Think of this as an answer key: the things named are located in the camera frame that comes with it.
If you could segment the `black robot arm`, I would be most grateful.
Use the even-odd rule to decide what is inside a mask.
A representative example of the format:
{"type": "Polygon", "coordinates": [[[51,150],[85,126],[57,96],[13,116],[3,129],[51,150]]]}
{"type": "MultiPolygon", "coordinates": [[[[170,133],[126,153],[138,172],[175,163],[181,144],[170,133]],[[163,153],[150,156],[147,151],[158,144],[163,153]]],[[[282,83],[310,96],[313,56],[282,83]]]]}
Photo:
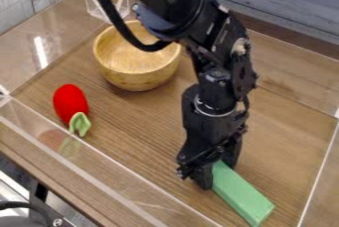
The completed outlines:
{"type": "Polygon", "coordinates": [[[202,188],[217,183],[215,166],[234,167],[250,118],[256,73],[248,28],[218,0],[137,0],[137,19],[157,38],[146,44],[102,0],[110,21],[130,43],[157,52],[181,44],[193,59],[198,83],[182,96],[187,139],[177,157],[178,174],[202,188]]]}

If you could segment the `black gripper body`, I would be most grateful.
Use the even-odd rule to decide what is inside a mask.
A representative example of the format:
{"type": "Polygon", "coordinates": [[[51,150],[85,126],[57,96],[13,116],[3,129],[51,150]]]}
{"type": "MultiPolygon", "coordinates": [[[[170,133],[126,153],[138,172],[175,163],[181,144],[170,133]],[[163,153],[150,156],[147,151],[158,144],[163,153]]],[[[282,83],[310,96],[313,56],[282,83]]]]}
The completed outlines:
{"type": "Polygon", "coordinates": [[[214,103],[199,95],[182,99],[186,141],[177,157],[177,173],[182,179],[191,178],[195,168],[224,162],[226,145],[236,136],[248,132],[249,110],[238,110],[236,100],[214,103]]]}

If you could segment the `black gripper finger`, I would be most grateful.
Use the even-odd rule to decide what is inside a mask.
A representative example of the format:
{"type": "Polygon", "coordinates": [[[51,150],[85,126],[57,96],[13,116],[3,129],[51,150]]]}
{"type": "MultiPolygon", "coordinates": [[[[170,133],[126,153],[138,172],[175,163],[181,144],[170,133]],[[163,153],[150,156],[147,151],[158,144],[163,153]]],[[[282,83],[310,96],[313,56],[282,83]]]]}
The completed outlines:
{"type": "Polygon", "coordinates": [[[225,164],[233,169],[240,160],[240,156],[242,153],[242,147],[244,147],[244,137],[236,136],[230,139],[230,142],[226,145],[225,154],[222,157],[222,160],[225,164]]]}
{"type": "Polygon", "coordinates": [[[206,164],[202,167],[195,168],[191,175],[191,179],[205,190],[211,189],[214,185],[213,166],[213,164],[206,164]]]}

